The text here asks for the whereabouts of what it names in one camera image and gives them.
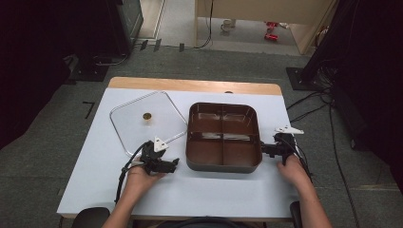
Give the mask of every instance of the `power cord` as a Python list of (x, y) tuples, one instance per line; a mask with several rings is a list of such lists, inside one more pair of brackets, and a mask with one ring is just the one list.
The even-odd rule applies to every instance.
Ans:
[(134, 154), (130, 157), (129, 161), (125, 164), (125, 166), (122, 168), (122, 173), (121, 176), (119, 177), (119, 184), (118, 184), (118, 190), (116, 191), (116, 199), (115, 199), (115, 203), (118, 203), (119, 199), (121, 198), (121, 192), (122, 192), (122, 185), (124, 183), (124, 179), (125, 179), (125, 174), (127, 173), (127, 171), (129, 170), (128, 166), (131, 164), (131, 162), (133, 162), (134, 158), (136, 157), (136, 155), (139, 153), (139, 151), (141, 149), (143, 149), (143, 147), (145, 145), (147, 145), (148, 142), (143, 143), (137, 150), (136, 152), (134, 152)]
[[(96, 58), (100, 58), (100, 56), (96, 55), (96, 56), (92, 57), (92, 59), (94, 60), (94, 62), (96, 62), (96, 61), (95, 61)], [(98, 63), (95, 63), (95, 65), (96, 65), (96, 66), (116, 66), (116, 65), (121, 64), (125, 59), (127, 59), (127, 55), (125, 55), (125, 57), (124, 57), (123, 60), (121, 60), (121, 61), (119, 61), (119, 62), (117, 62), (117, 63), (110, 63), (110, 64), (102, 64), (102, 63), (98, 64)]]
[(200, 46), (200, 47), (194, 47), (194, 49), (204, 48), (204, 47), (206, 47), (206, 46), (208, 45), (208, 43), (210, 43), (210, 41), (211, 41), (211, 18), (213, 17), (213, 8), (214, 8), (214, 0), (211, 0), (210, 22), (209, 22), (209, 23), (210, 23), (210, 26), (207, 26), (207, 27), (208, 27), (208, 31), (209, 31), (207, 40), (204, 42), (204, 44), (203, 44), (202, 46)]
[(327, 95), (327, 96), (330, 95), (330, 93), (326, 91), (327, 89), (330, 89), (330, 88), (329, 88), (329, 87), (326, 87), (326, 88), (323, 88), (323, 89), (320, 90), (320, 91), (316, 91), (316, 92), (310, 93), (308, 96), (306, 96), (306, 97), (304, 97), (304, 98), (302, 98), (302, 99), (299, 99), (298, 101), (296, 101), (296, 102), (294, 102), (293, 104), (289, 105), (289, 106), (286, 108), (287, 110), (289, 110), (291, 107), (293, 107), (293, 106), (295, 106), (295, 105), (298, 105), (298, 104), (300, 104), (300, 103), (306, 101), (307, 99), (313, 98), (313, 97), (319, 97), (320, 100), (321, 100), (323, 103), (325, 103), (324, 105), (322, 105), (322, 106), (320, 106), (320, 107), (318, 107), (318, 108), (315, 108), (315, 109), (313, 109), (313, 110), (311, 110), (311, 111), (308, 111), (308, 112), (306, 112), (306, 113), (304, 113), (304, 114), (302, 114), (302, 115), (297, 116), (296, 118), (294, 118), (293, 120), (291, 120), (290, 123), (294, 123), (294, 122), (300, 121), (300, 120), (302, 120), (303, 118), (307, 117), (309, 114), (312, 114), (312, 113), (314, 113), (314, 112), (320, 110), (321, 108), (325, 107), (326, 105), (332, 105), (331, 102), (327, 102), (327, 101), (325, 101), (325, 100), (323, 99), (323, 96), (324, 96), (324, 95)]
[(309, 99), (309, 98), (317, 97), (317, 96), (320, 97), (321, 101), (324, 103), (324, 105), (322, 105), (321, 107), (316, 108), (316, 109), (314, 109), (314, 110), (312, 110), (312, 111), (310, 111), (310, 112), (307, 112), (307, 113), (302, 114), (302, 115), (300, 115), (299, 117), (295, 118), (294, 120), (292, 120), (292, 121), (290, 122), (290, 123), (292, 123), (292, 122), (296, 122), (296, 121), (299, 121), (299, 120), (303, 119), (303, 118), (306, 117), (307, 115), (309, 115), (309, 114), (311, 114), (311, 113), (313, 113), (313, 112), (315, 112), (315, 111), (317, 111), (317, 110), (320, 110), (322, 107), (324, 107), (324, 106), (326, 106), (326, 105), (329, 106), (329, 117), (330, 117), (331, 129), (332, 129), (333, 149), (334, 149), (334, 152), (335, 152), (336, 164), (337, 164), (337, 168), (338, 168), (338, 171), (339, 171), (339, 173), (340, 173), (340, 176), (341, 176), (341, 178), (343, 179), (344, 187), (346, 188), (347, 196), (348, 196), (348, 198), (349, 198), (349, 202), (350, 202), (350, 205), (351, 205), (352, 210), (353, 210), (353, 214), (354, 214), (354, 218), (355, 218), (355, 226), (356, 226), (357, 228), (359, 228), (359, 221), (358, 221), (358, 217), (357, 217), (357, 214), (356, 214), (354, 202), (353, 202), (353, 199), (352, 199), (352, 196), (351, 196), (351, 193), (350, 193), (349, 185), (348, 185), (348, 183), (347, 183), (347, 181), (346, 181), (346, 179), (345, 179), (344, 173), (343, 173), (343, 171), (342, 171), (342, 169), (341, 169), (340, 162), (339, 162), (339, 159), (338, 159), (337, 150), (336, 150), (335, 127), (334, 127), (334, 124), (333, 124), (333, 116), (332, 116), (332, 107), (334, 106), (334, 100), (332, 99), (331, 101), (325, 101), (325, 100), (323, 99), (323, 97), (322, 97), (323, 95), (328, 95), (328, 96), (330, 96), (330, 93), (329, 93), (329, 92), (326, 92), (327, 89), (330, 89), (330, 88), (327, 87), (327, 88), (322, 89), (321, 91), (317, 91), (317, 92), (313, 92), (313, 93), (309, 94), (308, 96), (306, 96), (306, 97), (304, 97), (304, 98), (302, 98), (302, 99), (296, 101), (295, 103), (289, 105), (289, 106), (287, 107), (287, 110), (290, 109), (291, 107), (295, 106), (295, 105), (298, 105), (298, 104), (300, 104), (300, 103), (306, 101), (306, 100)]
[(329, 118), (330, 118), (330, 126), (332, 128), (333, 149), (335, 151), (335, 158), (336, 158), (336, 163), (337, 163), (337, 167), (338, 167), (338, 172), (340, 173), (340, 176), (343, 179), (344, 187), (346, 188), (347, 196), (349, 197), (349, 202), (350, 202), (350, 205), (352, 207), (353, 214), (354, 214), (355, 226), (357, 228), (359, 228), (358, 217), (356, 215), (355, 206), (354, 206), (353, 199), (352, 199), (352, 196), (351, 196), (351, 193), (350, 193), (349, 185), (348, 185), (348, 183), (346, 181), (346, 178), (344, 177), (343, 171), (342, 171), (341, 166), (340, 166), (340, 162), (338, 160), (338, 154), (337, 154), (337, 150), (336, 150), (335, 127), (333, 125), (332, 107), (331, 106), (329, 106)]

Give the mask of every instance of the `transparent lid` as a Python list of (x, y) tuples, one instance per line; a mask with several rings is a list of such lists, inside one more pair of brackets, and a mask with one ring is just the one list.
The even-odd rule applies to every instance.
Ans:
[(184, 135), (187, 123), (168, 94), (155, 91), (110, 111), (119, 139), (128, 156), (155, 137), (166, 143)]

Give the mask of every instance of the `black cable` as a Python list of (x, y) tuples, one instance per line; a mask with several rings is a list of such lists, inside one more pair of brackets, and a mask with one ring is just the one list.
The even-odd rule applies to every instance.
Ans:
[(295, 123), (295, 122), (297, 122), (297, 121), (300, 121), (300, 120), (304, 119), (305, 117), (307, 117), (309, 114), (312, 114), (312, 113), (314, 113), (314, 112), (320, 110), (321, 108), (323, 108), (323, 107), (326, 106), (326, 105), (328, 105), (328, 104), (324, 104), (324, 105), (322, 105), (322, 106), (320, 106), (320, 107), (318, 107), (318, 108), (315, 108), (314, 110), (311, 110), (311, 111), (309, 111), (309, 112), (306, 112), (306, 113), (304, 113), (304, 114), (302, 114), (302, 115), (300, 115), (300, 116), (294, 118), (292, 121), (290, 121), (290, 123)]
[(59, 228), (63, 227), (63, 220), (64, 219), (65, 219), (64, 217), (60, 217), (60, 219), (59, 219)]
[(131, 164), (131, 162), (133, 161), (133, 159), (136, 157), (136, 155), (139, 153), (139, 151), (141, 149), (143, 149), (143, 147), (145, 145), (147, 145), (150, 142), (145, 142), (143, 143), (137, 150), (136, 152), (134, 152), (134, 154), (131, 156), (131, 158), (129, 159), (129, 161), (125, 164), (125, 166), (122, 168), (122, 173), (121, 176), (119, 177), (119, 184), (118, 184), (118, 190), (116, 191), (116, 199), (115, 199), (115, 203), (118, 203), (119, 199), (121, 198), (121, 192), (122, 192), (122, 185), (124, 183), (125, 180), (125, 174), (128, 171), (128, 166)]
[(298, 101), (294, 102), (293, 104), (290, 104), (286, 109), (288, 110), (288, 109), (292, 108), (293, 106), (298, 105), (301, 102), (307, 100), (308, 98), (320, 96), (321, 94), (328, 94), (328, 92), (325, 92), (327, 89), (330, 89), (330, 88), (325, 87), (325, 88), (321, 89), (320, 91), (312, 92), (312, 93), (308, 94), (306, 97), (299, 99)]
[(213, 17), (213, 8), (214, 8), (214, 0), (211, 0), (211, 7), (210, 7), (210, 27), (208, 27), (209, 30), (209, 35), (207, 40), (204, 42), (204, 44), (200, 47), (194, 47), (194, 49), (200, 49), (200, 48), (204, 48), (208, 45), (208, 43), (210, 43), (211, 41), (211, 18)]
[(337, 154), (337, 150), (336, 150), (335, 127), (333, 126), (332, 107), (331, 106), (329, 106), (329, 117), (330, 117), (330, 126), (332, 128), (333, 149), (334, 149), (334, 152), (335, 152), (338, 172), (340, 173), (340, 176), (343, 179), (344, 187), (346, 188), (347, 196), (349, 197), (349, 202), (350, 202), (350, 205), (352, 206), (354, 219), (355, 219), (355, 225), (356, 225), (357, 228), (359, 228), (358, 217), (356, 215), (355, 206), (354, 206), (353, 199), (352, 199), (352, 196), (351, 196), (351, 193), (350, 193), (349, 185), (348, 185), (348, 183), (346, 181), (346, 178), (344, 177), (343, 171), (342, 171), (341, 166), (340, 166), (340, 162), (338, 160), (338, 154)]

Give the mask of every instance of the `cable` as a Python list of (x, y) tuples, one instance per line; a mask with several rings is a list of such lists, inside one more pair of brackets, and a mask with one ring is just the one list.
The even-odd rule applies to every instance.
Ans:
[(125, 166), (122, 168), (122, 173), (121, 176), (119, 177), (119, 184), (118, 184), (118, 190), (116, 191), (116, 199), (115, 199), (115, 203), (118, 203), (119, 199), (121, 198), (121, 192), (122, 192), (122, 185), (124, 183), (124, 179), (125, 179), (125, 174), (128, 171), (128, 166), (131, 164), (131, 162), (133, 161), (133, 159), (136, 157), (136, 155), (139, 153), (139, 151), (141, 149), (143, 149), (143, 147), (145, 145), (147, 145), (149, 142), (145, 142), (143, 143), (137, 150), (136, 152), (134, 152), (134, 154), (131, 156), (131, 158), (128, 160), (128, 162), (125, 164)]
[(207, 40), (204, 42), (204, 44), (200, 47), (194, 47), (195, 49), (200, 49), (200, 48), (204, 48), (208, 45), (208, 43), (210, 43), (211, 41), (211, 18), (213, 16), (213, 8), (214, 8), (214, 0), (211, 0), (211, 7), (210, 7), (210, 27), (208, 27), (209, 30), (209, 35)]
[(324, 105), (322, 105), (322, 106), (320, 106), (320, 107), (318, 107), (318, 108), (315, 108), (314, 110), (311, 110), (311, 111), (309, 111), (309, 112), (306, 112), (306, 113), (304, 113), (304, 114), (302, 114), (302, 115), (300, 115), (300, 116), (294, 118), (292, 121), (290, 121), (290, 123), (294, 123), (294, 122), (300, 121), (300, 120), (304, 119), (305, 117), (307, 117), (309, 114), (314, 113), (314, 112), (320, 110), (321, 108), (323, 108), (323, 107), (326, 106), (326, 105), (328, 105), (328, 104), (324, 104)]
[[(98, 58), (98, 57), (99, 57), (99, 56), (96, 55), (96, 56), (92, 57), (92, 59), (95, 60), (95, 58)], [(96, 65), (96, 66), (116, 66), (116, 65), (121, 64), (126, 58), (127, 58), (127, 55), (125, 55), (125, 57), (124, 57), (123, 60), (121, 60), (121, 61), (119, 61), (119, 62), (117, 62), (117, 63), (111, 63), (111, 64), (97, 64), (97, 63), (96, 63), (95, 65)]]
[(335, 158), (336, 158), (336, 163), (337, 163), (337, 167), (338, 167), (338, 172), (340, 173), (340, 176), (343, 179), (344, 187), (346, 188), (347, 196), (349, 197), (349, 202), (350, 202), (350, 205), (352, 206), (354, 219), (355, 219), (355, 225), (357, 228), (359, 228), (358, 217), (356, 215), (355, 206), (354, 206), (353, 199), (352, 199), (352, 196), (350, 193), (349, 185), (346, 181), (346, 178), (344, 177), (343, 171), (341, 170), (340, 162), (338, 160), (338, 154), (337, 154), (337, 150), (336, 150), (335, 127), (333, 125), (332, 107), (331, 106), (329, 106), (329, 118), (330, 118), (330, 126), (332, 128), (333, 149), (335, 151)]
[(325, 90), (327, 90), (327, 89), (330, 89), (330, 88), (329, 88), (329, 87), (325, 87), (325, 88), (323, 88), (323, 89), (320, 90), (320, 91), (312, 92), (312, 93), (308, 94), (306, 97), (304, 97), (304, 98), (302, 98), (302, 99), (299, 99), (298, 101), (294, 102), (293, 104), (290, 104), (286, 109), (288, 110), (288, 109), (290, 109), (291, 107), (293, 107), (293, 106), (295, 106), (295, 105), (298, 105), (298, 104), (300, 104), (301, 102), (307, 100), (308, 98), (320, 96), (320, 95), (322, 95), (322, 94), (328, 94), (327, 92), (325, 92)]

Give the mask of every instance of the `brown tray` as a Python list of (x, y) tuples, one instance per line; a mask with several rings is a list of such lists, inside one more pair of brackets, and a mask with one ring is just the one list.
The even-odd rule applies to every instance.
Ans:
[(197, 171), (255, 171), (261, 162), (255, 109), (241, 104), (193, 104), (189, 110), (186, 162)]

